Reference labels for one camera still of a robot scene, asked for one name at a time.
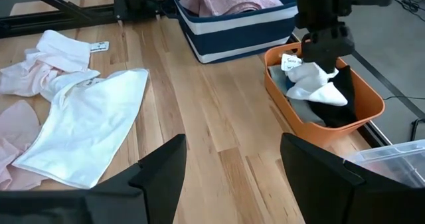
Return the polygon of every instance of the gray cloth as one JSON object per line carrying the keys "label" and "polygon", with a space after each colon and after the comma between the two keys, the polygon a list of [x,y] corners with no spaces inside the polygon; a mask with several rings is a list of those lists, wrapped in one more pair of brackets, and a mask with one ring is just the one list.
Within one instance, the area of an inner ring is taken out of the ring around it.
{"label": "gray cloth", "polygon": [[[287,76],[285,75],[285,72],[282,71],[279,65],[274,65],[268,67],[268,70],[270,72],[270,76],[272,77],[272,80],[276,83],[282,94],[286,96],[286,92],[288,89],[286,88],[286,79]],[[298,117],[303,122],[313,122],[317,125],[326,127],[325,122],[319,118],[313,111],[311,111],[310,106],[308,105],[308,102],[305,100],[296,100],[293,98],[288,98],[288,101],[290,102],[292,108],[294,109],[295,113],[298,115]]]}

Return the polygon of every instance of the white towel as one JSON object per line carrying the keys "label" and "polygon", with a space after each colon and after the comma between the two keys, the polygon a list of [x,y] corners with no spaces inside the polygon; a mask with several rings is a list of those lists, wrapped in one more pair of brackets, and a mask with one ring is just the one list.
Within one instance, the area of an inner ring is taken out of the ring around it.
{"label": "white towel", "polygon": [[330,78],[337,76],[338,70],[327,74],[314,62],[305,63],[287,72],[288,78],[295,83],[286,93],[287,97],[308,100],[334,106],[347,105],[347,99],[335,88]]}
{"label": "white towel", "polygon": [[97,184],[139,112],[148,71],[75,72],[55,78],[42,95],[49,116],[34,144],[13,165],[73,187]]}
{"label": "white towel", "polygon": [[90,44],[45,31],[25,60],[0,70],[0,94],[34,96],[64,72],[84,72],[90,61]]}

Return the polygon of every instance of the wooden table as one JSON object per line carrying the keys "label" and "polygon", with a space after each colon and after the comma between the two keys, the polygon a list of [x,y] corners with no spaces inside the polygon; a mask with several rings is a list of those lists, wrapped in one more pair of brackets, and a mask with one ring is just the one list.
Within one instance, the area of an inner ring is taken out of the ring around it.
{"label": "wooden table", "polygon": [[[46,10],[48,5],[38,2],[18,4],[13,12]],[[186,133],[187,172],[175,223],[303,223],[279,152],[282,132],[291,130],[264,88],[262,56],[202,65],[178,22],[166,18],[125,24],[123,31],[111,24],[61,33],[89,43],[110,41],[109,51],[92,54],[90,61],[103,77],[123,69],[149,70],[140,112],[102,180]],[[22,61],[24,49],[35,47],[40,36],[1,39],[0,67]],[[49,103],[39,95],[2,95],[0,112],[20,99],[29,102],[41,123],[46,120]],[[370,147],[354,133],[329,151],[346,155],[365,148]],[[46,180],[37,189],[69,188]]]}

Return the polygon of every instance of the orange basket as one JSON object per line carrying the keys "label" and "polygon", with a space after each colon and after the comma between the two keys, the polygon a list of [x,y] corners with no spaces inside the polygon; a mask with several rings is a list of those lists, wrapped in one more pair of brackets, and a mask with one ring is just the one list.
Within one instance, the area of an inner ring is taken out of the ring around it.
{"label": "orange basket", "polygon": [[[356,72],[351,70],[355,90],[355,112],[358,121],[340,128],[326,128],[313,122],[302,122],[287,98],[272,80],[268,71],[269,66],[281,63],[283,53],[295,53],[298,57],[302,57],[301,43],[282,45],[266,52],[264,56],[266,65],[264,83],[266,90],[273,98],[280,112],[285,116],[295,135],[300,138],[321,148],[325,148],[331,141],[350,134],[384,112],[384,100]],[[343,68],[345,66],[347,64],[341,58],[338,58],[337,68]]]}

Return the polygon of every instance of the navy and white striped basket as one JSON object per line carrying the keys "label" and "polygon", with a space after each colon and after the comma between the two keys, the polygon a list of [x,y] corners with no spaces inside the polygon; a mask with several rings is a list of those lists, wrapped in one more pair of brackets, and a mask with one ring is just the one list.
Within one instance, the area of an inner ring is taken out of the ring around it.
{"label": "navy and white striped basket", "polygon": [[196,17],[177,4],[177,18],[193,53],[201,63],[216,63],[255,55],[285,44],[295,28],[295,0],[284,5],[220,17]]}

